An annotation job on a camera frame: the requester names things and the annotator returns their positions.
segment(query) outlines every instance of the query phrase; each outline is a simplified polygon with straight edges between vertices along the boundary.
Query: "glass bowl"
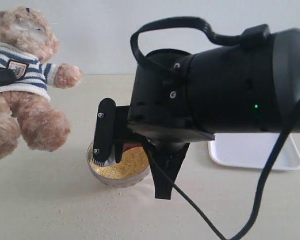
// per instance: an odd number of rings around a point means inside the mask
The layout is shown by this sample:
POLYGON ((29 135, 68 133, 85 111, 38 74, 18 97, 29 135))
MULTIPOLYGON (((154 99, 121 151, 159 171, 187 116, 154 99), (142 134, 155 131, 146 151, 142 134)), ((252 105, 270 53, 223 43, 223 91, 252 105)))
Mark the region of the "glass bowl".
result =
POLYGON ((115 188, 128 188, 131 186, 136 185, 137 183, 141 182, 149 173, 150 173, 150 166, 149 166, 149 162, 148 162, 148 158, 145 159, 146 153, 144 152, 143 148, 141 145, 139 144, 133 144, 133 143, 125 143, 123 145, 123 154, 122 154, 122 160, 120 163, 115 164, 113 166, 104 166, 104 167, 99 167, 97 165, 95 165, 92 162, 92 148, 93 148, 93 144, 94 141, 92 141, 87 149, 86 152, 86 159, 87 159, 87 163, 89 165, 89 168, 92 172, 92 174, 103 184, 110 186, 110 187, 115 187, 115 188), (135 148, 135 150, 138 153, 138 156, 140 157, 140 161, 142 161, 141 163, 138 163, 138 167, 139 168, 144 168, 139 172, 134 172, 129 174, 129 177, 120 177, 120 176, 116 176, 113 177, 114 173, 120 173, 120 169, 125 166, 127 167, 127 164, 136 164, 136 162, 127 162, 125 161, 125 155, 124 153, 126 151, 133 151, 135 148), (101 174, 100 172, 106 172, 106 171, 110 171, 111 174, 101 174))

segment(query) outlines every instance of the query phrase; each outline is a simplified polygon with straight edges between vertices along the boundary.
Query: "black cable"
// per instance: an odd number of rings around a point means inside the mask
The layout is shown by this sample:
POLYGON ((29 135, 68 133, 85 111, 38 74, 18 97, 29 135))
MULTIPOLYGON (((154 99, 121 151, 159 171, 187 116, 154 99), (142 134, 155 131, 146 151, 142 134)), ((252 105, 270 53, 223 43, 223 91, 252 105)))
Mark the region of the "black cable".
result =
POLYGON ((268 160, 266 161, 266 164, 264 168, 262 169, 262 172, 260 174, 256 191, 255 191, 255 197, 253 202, 252 211, 250 214, 250 217, 247 221, 247 223, 244 225, 244 227, 232 238, 227 239, 225 238, 222 233, 213 225, 213 223, 209 220, 209 218, 204 214, 204 212, 189 198, 166 174, 165 172, 160 168, 160 166, 156 163, 156 161, 152 161, 154 166, 161 172, 161 174, 170 182, 172 187, 199 213, 199 215, 205 220, 205 222, 209 225, 209 227, 212 229, 212 231, 221 239, 221 240, 240 240, 243 238, 249 230, 252 228, 254 223, 256 222, 256 219, 258 217, 258 213, 260 210, 260 205, 262 201, 263 191, 266 184, 266 181, 268 179, 268 176, 271 172, 271 169, 273 165, 275 164, 277 157, 283 148, 287 138, 289 137, 290 133, 294 129, 295 124, 300 120, 300 100, 296 104, 294 110, 290 114, 290 117, 286 123, 286 125, 283 127, 279 137, 276 140, 276 143, 274 144, 274 147, 272 148, 272 151, 269 155, 268 160))

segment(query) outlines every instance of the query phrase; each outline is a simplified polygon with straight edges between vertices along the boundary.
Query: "blue and white striped shirt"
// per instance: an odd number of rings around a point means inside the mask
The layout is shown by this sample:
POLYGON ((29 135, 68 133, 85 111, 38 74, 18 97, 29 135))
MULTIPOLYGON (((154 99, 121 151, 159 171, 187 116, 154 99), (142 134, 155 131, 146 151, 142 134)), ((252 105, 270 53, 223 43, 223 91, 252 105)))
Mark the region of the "blue and white striped shirt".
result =
POLYGON ((17 81, 0 86, 0 93, 21 91, 37 94, 50 101, 47 85, 53 86, 58 66, 40 63, 38 57, 10 44, 0 42, 0 68, 12 69, 17 81))

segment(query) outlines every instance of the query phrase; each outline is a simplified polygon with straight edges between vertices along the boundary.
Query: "teddy bear paw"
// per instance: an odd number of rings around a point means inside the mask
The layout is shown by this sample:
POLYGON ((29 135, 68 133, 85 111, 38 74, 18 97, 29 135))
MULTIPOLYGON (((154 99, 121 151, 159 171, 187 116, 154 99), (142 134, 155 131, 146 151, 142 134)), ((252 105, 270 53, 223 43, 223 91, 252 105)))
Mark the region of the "teddy bear paw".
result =
POLYGON ((17 121, 10 114, 0 112, 0 159, 16 149, 20 135, 17 121))
POLYGON ((70 133, 66 115, 54 109, 32 113, 20 126, 22 137, 32 150, 53 152, 66 143, 70 133))
POLYGON ((54 86, 58 89, 67 89, 77 86, 82 79, 82 71, 79 67, 68 63, 59 66, 54 80, 54 86))

